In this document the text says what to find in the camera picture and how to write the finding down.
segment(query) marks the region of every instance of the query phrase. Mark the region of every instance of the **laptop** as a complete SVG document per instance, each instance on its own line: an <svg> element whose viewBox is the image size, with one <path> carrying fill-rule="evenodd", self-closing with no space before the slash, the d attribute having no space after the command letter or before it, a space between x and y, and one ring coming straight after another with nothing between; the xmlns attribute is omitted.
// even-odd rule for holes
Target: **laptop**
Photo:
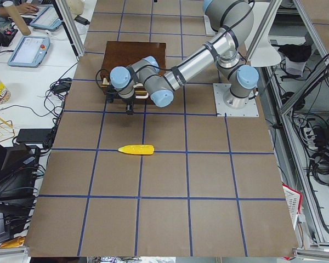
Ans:
<svg viewBox="0 0 329 263"><path fill-rule="evenodd" d="M27 0L29 4L53 4L53 0Z"/></svg>
<svg viewBox="0 0 329 263"><path fill-rule="evenodd" d="M38 157L35 151L25 144L7 148L0 145L0 181L12 171L35 163L36 160Z"/></svg>

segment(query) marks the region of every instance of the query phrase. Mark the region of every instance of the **yellow corn toy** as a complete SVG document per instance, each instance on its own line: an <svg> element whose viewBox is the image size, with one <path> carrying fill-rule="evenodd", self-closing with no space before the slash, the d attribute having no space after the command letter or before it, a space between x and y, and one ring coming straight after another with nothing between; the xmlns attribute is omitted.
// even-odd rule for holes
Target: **yellow corn toy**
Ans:
<svg viewBox="0 0 329 263"><path fill-rule="evenodd" d="M118 151L127 153L129 155L151 155L154 153L153 145L126 145L118 149Z"/></svg>
<svg viewBox="0 0 329 263"><path fill-rule="evenodd" d="M0 245L0 248L15 248L24 243L25 237L15 237L12 240L6 241Z"/></svg>

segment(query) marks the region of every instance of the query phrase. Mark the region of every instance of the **blue joint cap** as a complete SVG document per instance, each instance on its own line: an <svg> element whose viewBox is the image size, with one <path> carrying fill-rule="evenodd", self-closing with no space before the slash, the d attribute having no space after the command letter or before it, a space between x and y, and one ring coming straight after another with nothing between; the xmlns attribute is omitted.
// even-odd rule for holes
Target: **blue joint cap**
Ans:
<svg viewBox="0 0 329 263"><path fill-rule="evenodd" d="M146 60L152 66L158 67L158 63L157 63L156 59L153 56L147 56L146 58L144 58L144 60ZM154 69L155 69L156 73L159 73L160 70L158 68L154 67Z"/></svg>
<svg viewBox="0 0 329 263"><path fill-rule="evenodd" d="M161 89L151 94L152 101L157 107L163 108L171 104L173 101L173 93L167 89Z"/></svg>
<svg viewBox="0 0 329 263"><path fill-rule="evenodd" d="M253 89L257 85L259 75L254 67L243 65L237 70L236 77L244 88Z"/></svg>
<svg viewBox="0 0 329 263"><path fill-rule="evenodd" d="M204 0L202 5L202 10L206 13L208 6L212 3L213 0Z"/></svg>
<svg viewBox="0 0 329 263"><path fill-rule="evenodd" d="M125 88L131 80L131 74L125 67L115 67L110 73L111 84L116 89Z"/></svg>

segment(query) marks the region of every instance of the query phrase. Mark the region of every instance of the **cardboard tube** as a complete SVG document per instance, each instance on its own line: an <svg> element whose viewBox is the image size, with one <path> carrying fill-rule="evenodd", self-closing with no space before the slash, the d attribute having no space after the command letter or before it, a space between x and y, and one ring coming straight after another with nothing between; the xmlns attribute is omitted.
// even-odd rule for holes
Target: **cardboard tube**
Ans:
<svg viewBox="0 0 329 263"><path fill-rule="evenodd" d="M16 6L13 4L12 1L6 1L2 4L9 16L11 16L12 20L15 22L18 29L21 31L22 35L29 36L31 34L31 31L29 30L26 22L24 22L22 16L20 13L18 13L18 10Z"/></svg>

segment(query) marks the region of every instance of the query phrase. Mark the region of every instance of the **metal frame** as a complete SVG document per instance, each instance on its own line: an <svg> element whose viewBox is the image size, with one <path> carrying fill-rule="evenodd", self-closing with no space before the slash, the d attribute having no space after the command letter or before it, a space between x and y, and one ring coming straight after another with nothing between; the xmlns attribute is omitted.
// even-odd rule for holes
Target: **metal frame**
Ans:
<svg viewBox="0 0 329 263"><path fill-rule="evenodd" d="M74 23L66 0L55 0L53 4L66 31L75 55L78 57L84 56L86 49L83 46L81 37L79 36L76 24Z"/></svg>
<svg viewBox="0 0 329 263"><path fill-rule="evenodd" d="M0 259L15 256L23 256L24 259L28 259L28 247L0 249Z"/></svg>
<svg viewBox="0 0 329 263"><path fill-rule="evenodd" d="M266 31L266 26L268 25L268 23L270 22L271 19L274 18L280 4L281 4L282 0L271 0L270 4L268 5L268 9L266 10L261 24L259 25L259 27L257 28L256 34L254 35L251 44L248 48L247 54L246 54L246 59L248 61L251 60L254 52L257 49L257 46L263 36L263 34L265 34Z"/></svg>
<svg viewBox="0 0 329 263"><path fill-rule="evenodd" d="M312 36L316 47L318 49L318 51L320 52L321 56L325 56L327 54L327 51L322 43L322 40L320 39L315 27L313 26L313 24L311 23L310 19L308 18L305 10L303 9L303 6L300 2L300 0L294 0L294 4L297 7L305 25L307 30L309 31L310 35ZM294 131L292 128L292 124L290 122L290 120L288 119L287 114L290 113L290 110L292 109L293 105L297 102L297 100L302 96L302 94L304 93L304 91L306 90L306 88L311 85L312 83L314 83L315 81L317 81L318 78L316 78L315 76L317 76L321 71L323 71L326 68L326 63L322 63L321 65L319 65L319 67L317 68L317 70L313 73L313 77L310 77L305 83L304 85L301 87L301 89L297 92L295 92L295 94L284 104L280 107L279 109L279 116L282 119L282 122L284 124L285 127L285 133L287 135L288 141L289 141L289 146L293 155L293 159L295 162L295 165L297 167L298 173L299 173L299 177L305 192L305 197L306 200L308 202L308 206L311 212L311 215L313 217L313 223L318 235L318 239L320 241L320 243L328 243L326 236L325 236L325 232L323 229L323 226L321 224L321 220L320 220L320 216L318 214L317 211L317 207L311 192L311 188L308 184L308 181L306 179L306 177L304 176L304 169L302 166L302 163L299 159L298 156L298 151L297 151L297 147L296 145L299 143L298 140L295 140L294 138Z"/></svg>
<svg viewBox="0 0 329 263"><path fill-rule="evenodd" d="M296 249L296 256L300 258L329 261L329 252L320 250Z"/></svg>

